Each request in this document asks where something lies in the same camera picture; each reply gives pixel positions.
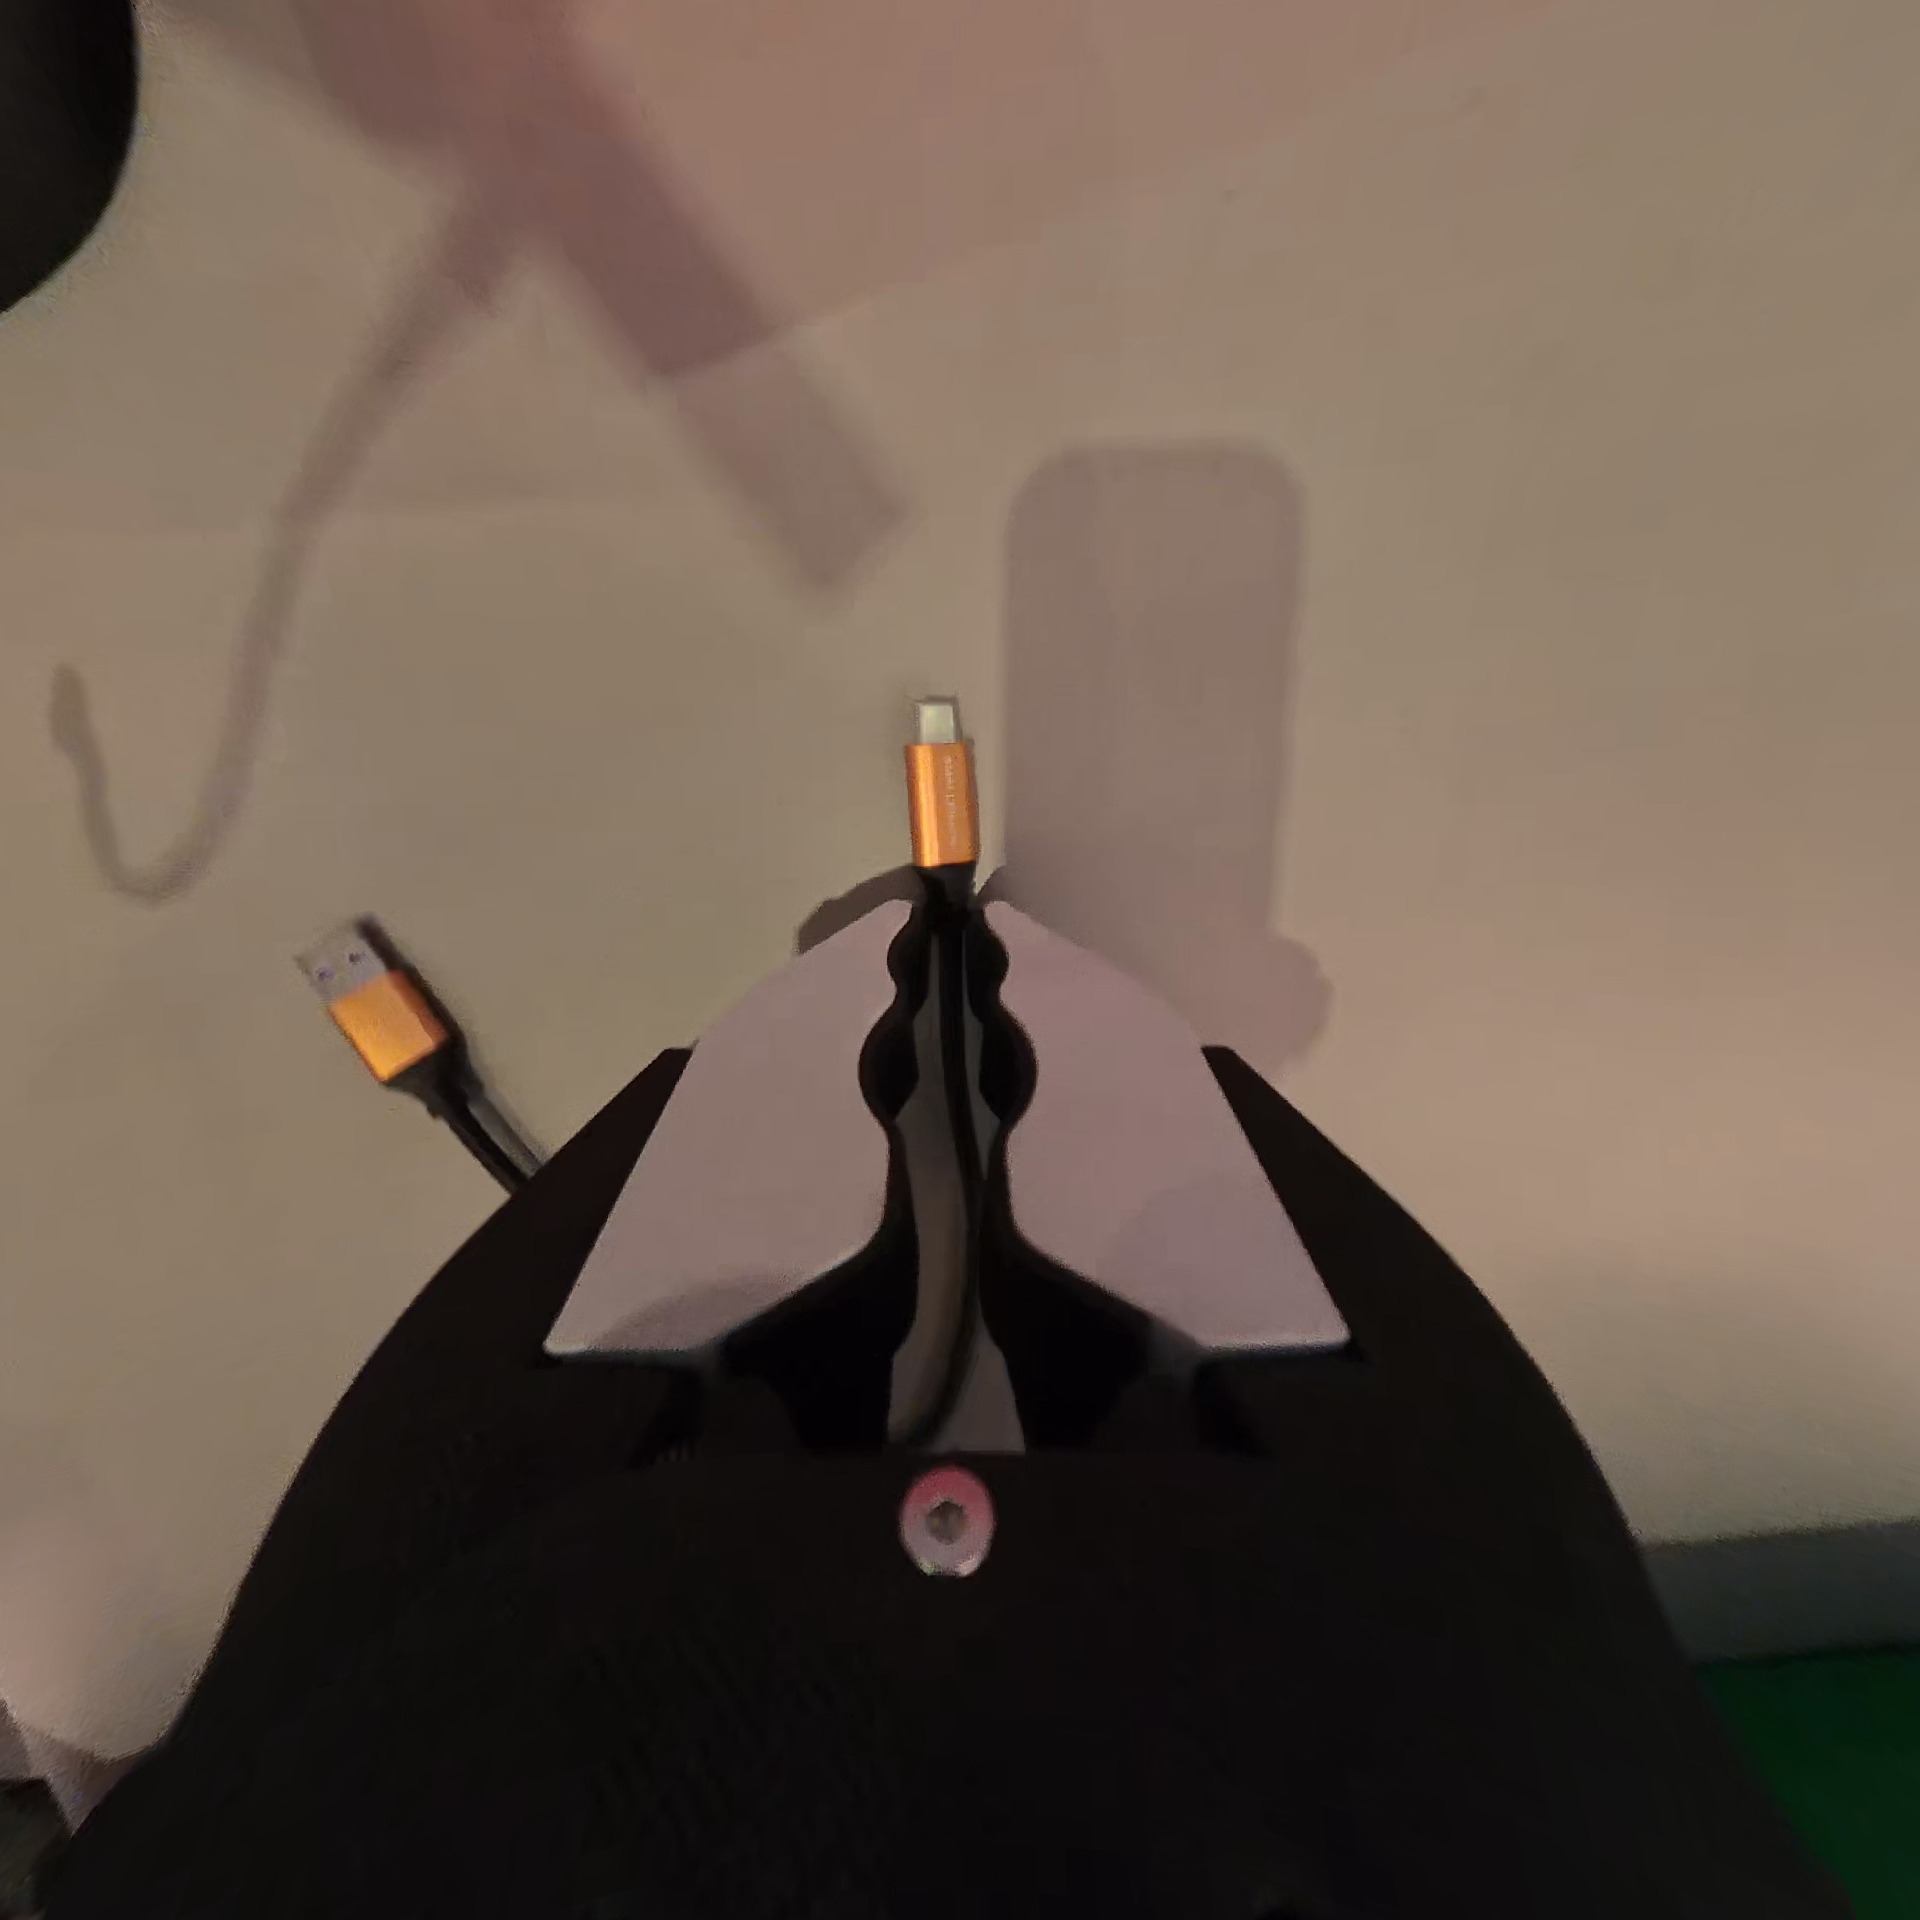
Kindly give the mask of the black usb cable orange plugs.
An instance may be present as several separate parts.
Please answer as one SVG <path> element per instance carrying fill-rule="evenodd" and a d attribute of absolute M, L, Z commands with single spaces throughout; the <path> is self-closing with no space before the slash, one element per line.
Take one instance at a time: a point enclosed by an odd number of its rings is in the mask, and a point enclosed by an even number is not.
<path fill-rule="evenodd" d="M 492 1120 L 463 1033 L 378 925 L 353 922 L 301 958 L 371 1076 L 461 1136 L 505 1187 L 492 1219 L 364 1363 L 306 1467 L 322 1453 L 361 1467 L 428 1446 L 481 1453 L 513 1423 L 627 1423 L 644 1455 L 689 1451 L 725 1421 L 772 1423 L 776 1444 L 810 1453 L 920 1446 L 948 1427 L 974 1368 L 980 1295 L 962 1000 L 980 816 L 974 742 L 954 694 L 913 705 L 906 813 L 912 861 L 876 904 L 920 904 L 929 987 L 920 1088 L 897 1116 L 882 1233 L 704 1355 L 546 1353 L 692 1045 L 661 1051 L 546 1166 L 532 1166 Z"/>

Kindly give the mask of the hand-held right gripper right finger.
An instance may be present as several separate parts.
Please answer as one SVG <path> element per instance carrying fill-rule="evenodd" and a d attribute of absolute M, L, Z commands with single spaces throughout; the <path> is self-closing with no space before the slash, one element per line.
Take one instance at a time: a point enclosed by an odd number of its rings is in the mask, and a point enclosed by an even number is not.
<path fill-rule="evenodd" d="M 1034 1083 L 1009 1122 L 1020 1239 L 1209 1355 L 1332 1355 L 1348 1322 L 1195 1027 L 1109 961 L 989 904 Z"/>

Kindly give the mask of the green plastic bin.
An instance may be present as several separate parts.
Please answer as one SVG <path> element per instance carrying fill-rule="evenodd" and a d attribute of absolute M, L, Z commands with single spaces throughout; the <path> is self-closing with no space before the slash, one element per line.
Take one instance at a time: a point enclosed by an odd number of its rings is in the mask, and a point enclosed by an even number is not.
<path fill-rule="evenodd" d="M 1712 1662 L 1700 1685 L 1857 1918 L 1918 1918 L 1918 1650 Z"/>

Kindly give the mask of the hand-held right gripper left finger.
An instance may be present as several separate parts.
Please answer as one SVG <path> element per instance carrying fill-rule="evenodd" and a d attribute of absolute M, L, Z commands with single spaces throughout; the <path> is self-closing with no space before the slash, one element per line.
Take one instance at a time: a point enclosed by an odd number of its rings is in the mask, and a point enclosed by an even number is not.
<path fill-rule="evenodd" d="M 920 904 L 882 899 L 692 1045 L 546 1353 L 704 1355 L 880 1233 L 920 1088 Z"/>

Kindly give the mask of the dark rounded object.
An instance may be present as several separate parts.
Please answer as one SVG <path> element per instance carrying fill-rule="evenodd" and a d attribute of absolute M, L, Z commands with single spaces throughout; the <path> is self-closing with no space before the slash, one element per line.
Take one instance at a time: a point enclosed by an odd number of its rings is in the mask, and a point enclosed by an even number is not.
<path fill-rule="evenodd" d="M 4 308 L 93 243 L 136 128 L 130 4 L 4 4 Z"/>

